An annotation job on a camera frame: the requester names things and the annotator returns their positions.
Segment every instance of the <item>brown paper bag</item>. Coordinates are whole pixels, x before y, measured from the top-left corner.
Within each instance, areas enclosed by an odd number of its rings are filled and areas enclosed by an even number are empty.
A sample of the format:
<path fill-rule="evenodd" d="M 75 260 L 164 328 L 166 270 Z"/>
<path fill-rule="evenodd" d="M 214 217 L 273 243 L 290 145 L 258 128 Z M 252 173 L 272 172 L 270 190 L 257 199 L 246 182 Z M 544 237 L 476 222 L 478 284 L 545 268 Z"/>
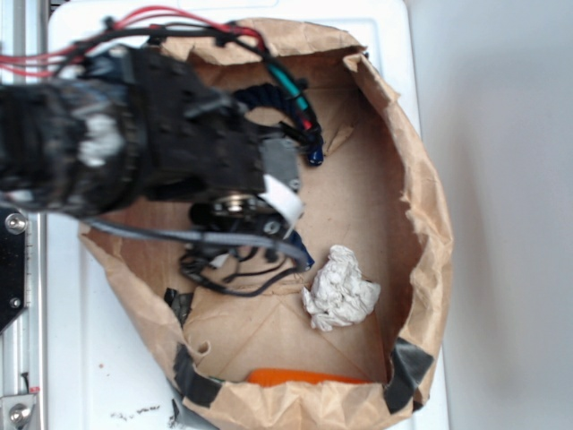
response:
<path fill-rule="evenodd" d="M 185 396 L 184 404 L 216 426 L 386 428 L 428 400 L 440 349 L 452 251 L 440 180 L 397 93 L 354 38 L 293 21 L 257 19 L 243 25 L 257 28 L 293 75 L 308 80 L 324 129 L 324 164 L 300 163 L 305 214 L 297 230 L 317 261 L 314 269 L 283 279 L 259 297 L 226 297 L 195 288 L 179 274 L 179 244 L 135 242 L 93 230 L 83 231 L 81 239 L 104 266 L 142 339 Z M 238 47 L 170 39 L 164 51 L 193 64 L 208 85 L 224 90 L 269 80 L 258 58 Z M 253 117 L 277 121 L 268 111 Z M 181 203 L 138 202 L 110 218 L 183 229 L 189 228 L 187 209 Z M 334 244 L 355 251 L 365 278 L 381 284 L 381 297 L 364 322 L 319 332 L 310 327 L 300 291 L 310 287 Z M 251 287 L 262 279 L 236 279 L 232 286 Z M 163 301 L 167 288 L 194 290 L 183 329 Z M 241 383 L 260 367 L 372 383 L 271 388 Z"/>

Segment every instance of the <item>robotic arm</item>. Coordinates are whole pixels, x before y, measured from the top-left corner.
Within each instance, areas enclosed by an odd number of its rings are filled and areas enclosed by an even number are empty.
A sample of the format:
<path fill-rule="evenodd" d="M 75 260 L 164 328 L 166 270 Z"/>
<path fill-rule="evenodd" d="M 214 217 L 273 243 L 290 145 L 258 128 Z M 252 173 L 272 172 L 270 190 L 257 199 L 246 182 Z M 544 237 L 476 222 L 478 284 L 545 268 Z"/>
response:
<path fill-rule="evenodd" d="M 160 16 L 199 19 L 158 9 Z M 189 245 L 181 260 L 184 275 L 221 293 L 260 294 L 311 264 L 294 232 L 303 211 L 296 161 L 305 152 L 311 164 L 321 164 L 320 126 L 302 85 L 269 54 L 258 32 L 210 21 L 193 30 L 173 30 L 181 23 L 132 28 L 153 17 L 150 12 L 155 10 L 107 19 L 102 33 L 54 54 L 0 56 L 0 67 L 15 73 L 27 73 L 31 65 L 57 65 L 53 72 L 36 73 L 51 78 L 46 82 L 0 88 L 1 200 L 28 211 L 65 213 L 124 237 L 184 242 Z M 294 107 L 298 127 L 250 122 L 244 114 L 252 106 L 241 101 L 244 91 L 241 98 L 207 87 L 188 64 L 155 49 L 114 45 L 88 55 L 103 42 L 133 35 L 147 35 L 152 42 L 212 37 L 220 45 L 236 43 L 257 53 L 285 103 Z M 256 45 L 239 36 L 254 38 Z M 79 65 L 75 79 L 58 77 L 67 65 Z M 141 230 L 96 218 L 141 196 L 192 202 L 193 229 Z M 201 274 L 224 255 L 244 261 L 247 257 L 238 253 L 244 245 L 253 250 L 249 258 L 263 248 L 269 262 L 283 254 L 294 264 L 250 292 Z"/>

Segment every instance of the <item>white tissue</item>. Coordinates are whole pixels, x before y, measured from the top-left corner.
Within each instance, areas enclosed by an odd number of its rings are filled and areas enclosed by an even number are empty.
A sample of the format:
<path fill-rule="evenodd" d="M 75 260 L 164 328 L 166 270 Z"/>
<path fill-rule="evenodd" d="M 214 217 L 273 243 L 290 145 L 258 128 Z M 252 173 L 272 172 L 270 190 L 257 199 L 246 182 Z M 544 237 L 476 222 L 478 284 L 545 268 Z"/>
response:
<path fill-rule="evenodd" d="M 330 248 L 329 261 L 316 274 L 311 291 L 303 288 L 303 305 L 311 326 L 331 331 L 360 323 L 374 310 L 380 285 L 362 279 L 355 253 L 342 245 Z"/>

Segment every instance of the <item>metal frame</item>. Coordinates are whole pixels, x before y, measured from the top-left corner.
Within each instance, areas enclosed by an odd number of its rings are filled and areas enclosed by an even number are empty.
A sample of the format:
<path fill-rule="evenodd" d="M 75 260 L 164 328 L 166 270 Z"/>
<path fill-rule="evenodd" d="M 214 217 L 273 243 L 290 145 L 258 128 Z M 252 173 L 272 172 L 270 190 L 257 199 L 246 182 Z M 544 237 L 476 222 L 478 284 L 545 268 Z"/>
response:
<path fill-rule="evenodd" d="M 0 40 L 3 53 L 45 52 L 48 13 L 49 2 L 46 0 L 2 0 Z M 14 77 L 6 72 L 0 72 L 0 79 L 2 83 L 33 82 L 32 79 Z M 46 429 L 47 422 L 46 217 L 25 215 L 29 222 L 24 295 L 27 309 L 0 338 L 0 396 L 21 396 L 23 402 L 33 398 L 36 405 L 29 430 L 36 430 Z M 26 372 L 28 381 L 21 376 Z M 29 388 L 35 395 L 28 394 Z"/>

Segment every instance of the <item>green wire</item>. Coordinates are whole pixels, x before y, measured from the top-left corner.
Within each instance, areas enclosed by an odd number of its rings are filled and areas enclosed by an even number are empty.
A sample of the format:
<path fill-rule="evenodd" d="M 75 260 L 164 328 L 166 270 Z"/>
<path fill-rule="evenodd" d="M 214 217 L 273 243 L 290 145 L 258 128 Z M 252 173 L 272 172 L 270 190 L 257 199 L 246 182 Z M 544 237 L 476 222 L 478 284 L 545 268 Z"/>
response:
<path fill-rule="evenodd" d="M 302 94 L 301 91 L 290 79 L 288 79 L 288 76 L 282 70 L 274 64 L 269 64 L 269 71 L 275 78 L 277 78 L 277 81 L 285 87 L 285 90 L 290 93 L 291 97 L 295 99 L 296 104 L 301 110 L 308 109 L 309 106 L 306 100 L 303 97 L 299 97 Z"/>

